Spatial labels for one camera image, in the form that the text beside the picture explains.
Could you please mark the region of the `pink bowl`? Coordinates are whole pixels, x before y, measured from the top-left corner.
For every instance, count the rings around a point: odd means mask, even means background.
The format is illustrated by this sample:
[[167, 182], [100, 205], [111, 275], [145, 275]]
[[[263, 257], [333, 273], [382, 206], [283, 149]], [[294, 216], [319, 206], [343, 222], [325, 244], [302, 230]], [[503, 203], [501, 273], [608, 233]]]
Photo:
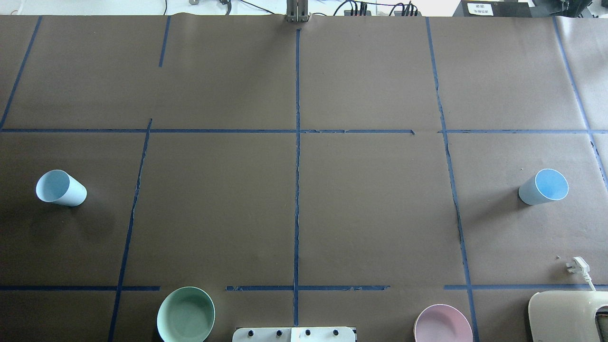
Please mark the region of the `pink bowl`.
[[416, 342], [473, 342], [473, 329], [460, 310], [447, 304], [426, 307], [413, 325]]

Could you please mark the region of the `cream toaster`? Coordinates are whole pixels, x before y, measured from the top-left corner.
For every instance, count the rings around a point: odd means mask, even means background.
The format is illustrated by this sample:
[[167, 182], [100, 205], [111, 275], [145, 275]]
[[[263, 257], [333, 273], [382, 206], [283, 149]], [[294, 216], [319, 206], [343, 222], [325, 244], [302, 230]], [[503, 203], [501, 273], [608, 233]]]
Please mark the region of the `cream toaster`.
[[538, 292], [528, 303], [534, 342], [606, 342], [606, 291]]

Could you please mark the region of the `green bowl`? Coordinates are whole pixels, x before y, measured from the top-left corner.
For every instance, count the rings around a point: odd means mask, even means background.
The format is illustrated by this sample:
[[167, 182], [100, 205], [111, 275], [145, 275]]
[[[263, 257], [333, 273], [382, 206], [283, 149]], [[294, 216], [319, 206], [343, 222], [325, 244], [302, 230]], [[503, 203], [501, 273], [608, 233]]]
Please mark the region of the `green bowl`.
[[212, 298], [195, 286], [171, 292], [159, 307], [156, 325], [163, 342], [204, 342], [214, 327]]

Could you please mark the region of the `black box with label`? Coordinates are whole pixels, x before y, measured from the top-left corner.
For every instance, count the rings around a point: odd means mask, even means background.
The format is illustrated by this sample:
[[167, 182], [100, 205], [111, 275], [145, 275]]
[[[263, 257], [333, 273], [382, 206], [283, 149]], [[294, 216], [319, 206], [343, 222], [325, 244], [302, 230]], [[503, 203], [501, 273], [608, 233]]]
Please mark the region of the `black box with label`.
[[453, 17], [532, 18], [527, 2], [499, 0], [461, 0]]

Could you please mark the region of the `light blue cup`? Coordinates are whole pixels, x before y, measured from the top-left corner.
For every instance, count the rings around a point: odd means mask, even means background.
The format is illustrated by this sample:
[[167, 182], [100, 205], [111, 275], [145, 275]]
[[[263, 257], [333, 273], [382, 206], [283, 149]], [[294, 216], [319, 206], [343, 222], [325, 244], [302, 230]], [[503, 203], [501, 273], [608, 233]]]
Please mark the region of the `light blue cup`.
[[87, 189], [63, 170], [44, 173], [36, 184], [36, 196], [44, 203], [67, 207], [80, 206], [87, 198]]
[[560, 201], [567, 197], [569, 184], [564, 175], [554, 169], [541, 169], [518, 189], [518, 196], [530, 206]]

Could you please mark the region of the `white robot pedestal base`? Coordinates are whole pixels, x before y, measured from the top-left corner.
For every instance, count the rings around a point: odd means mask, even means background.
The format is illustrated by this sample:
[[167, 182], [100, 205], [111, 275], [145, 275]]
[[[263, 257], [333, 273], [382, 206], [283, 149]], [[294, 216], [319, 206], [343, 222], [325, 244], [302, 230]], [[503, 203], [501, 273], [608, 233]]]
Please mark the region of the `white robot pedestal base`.
[[233, 342], [356, 342], [356, 329], [346, 326], [326, 327], [242, 327], [236, 329]]

